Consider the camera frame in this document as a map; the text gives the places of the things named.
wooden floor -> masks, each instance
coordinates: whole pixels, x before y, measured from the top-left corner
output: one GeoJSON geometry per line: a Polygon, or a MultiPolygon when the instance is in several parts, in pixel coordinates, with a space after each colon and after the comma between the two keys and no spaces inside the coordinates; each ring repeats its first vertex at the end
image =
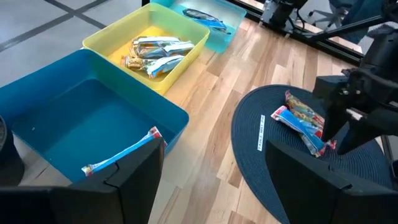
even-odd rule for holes
{"type": "Polygon", "coordinates": [[[230,143],[231,118],[250,90],[312,90],[318,75],[351,65],[245,20],[224,54],[205,49],[165,97],[190,122],[165,158],[150,223],[278,223],[250,191],[230,143]]]}

yellow plastic bin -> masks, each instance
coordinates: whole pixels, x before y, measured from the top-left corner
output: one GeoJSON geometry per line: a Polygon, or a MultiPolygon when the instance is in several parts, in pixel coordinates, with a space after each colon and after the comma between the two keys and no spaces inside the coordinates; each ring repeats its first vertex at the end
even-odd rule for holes
{"type": "Polygon", "coordinates": [[[207,27],[169,8],[150,3],[87,37],[83,41],[83,46],[107,58],[141,83],[163,95],[198,57],[209,33],[207,27]],[[171,72],[157,78],[149,78],[145,72],[132,71],[120,66],[122,55],[129,55],[133,38],[165,35],[179,37],[182,41],[190,40],[195,44],[193,50],[171,72]]]}

white label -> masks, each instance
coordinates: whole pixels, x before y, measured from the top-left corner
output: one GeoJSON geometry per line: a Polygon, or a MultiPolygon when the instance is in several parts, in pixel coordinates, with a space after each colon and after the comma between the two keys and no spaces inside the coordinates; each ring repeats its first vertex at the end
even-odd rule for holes
{"type": "Polygon", "coordinates": [[[259,142],[257,143],[257,150],[262,151],[262,139],[264,137],[264,123],[266,122],[266,117],[261,115],[260,119],[260,131],[259,131],[259,142]]]}

teal plastic bin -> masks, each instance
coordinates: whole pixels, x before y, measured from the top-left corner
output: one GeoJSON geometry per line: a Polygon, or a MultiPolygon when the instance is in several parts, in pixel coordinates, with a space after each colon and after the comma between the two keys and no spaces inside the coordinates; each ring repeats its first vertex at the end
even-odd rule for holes
{"type": "Polygon", "coordinates": [[[217,53],[223,53],[229,43],[235,36],[239,25],[242,23],[246,10],[224,0],[150,0],[157,4],[173,9],[175,12],[183,15],[183,10],[190,8],[207,13],[223,21],[227,26],[227,32],[224,34],[220,31],[210,29],[210,36],[206,42],[206,47],[217,53]]]}
{"type": "Polygon", "coordinates": [[[0,114],[65,177],[112,157],[156,126],[170,152],[188,114],[90,50],[0,88],[0,114]]]}

blue round placemat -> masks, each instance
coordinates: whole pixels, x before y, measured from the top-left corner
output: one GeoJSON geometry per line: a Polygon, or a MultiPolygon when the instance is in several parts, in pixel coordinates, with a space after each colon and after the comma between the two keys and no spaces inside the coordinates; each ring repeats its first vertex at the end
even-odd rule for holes
{"type": "MultiPolygon", "coordinates": [[[[269,85],[253,90],[241,100],[234,112],[231,128],[235,159],[245,181],[263,206],[281,223],[289,223],[289,220],[268,173],[265,141],[268,139],[282,141],[311,156],[297,132],[271,118],[271,114],[285,104],[286,90],[290,90],[291,94],[309,105],[319,115],[325,115],[321,101],[314,99],[309,91],[287,85],[269,85]],[[262,151],[259,151],[257,143],[261,115],[264,115],[266,120],[262,151]]],[[[348,124],[334,137],[337,140],[337,147],[347,130],[348,124]]],[[[327,150],[320,159],[329,162],[335,169],[343,169],[358,177],[393,188],[389,163],[375,140],[342,156],[337,155],[336,151],[327,150]]]]}

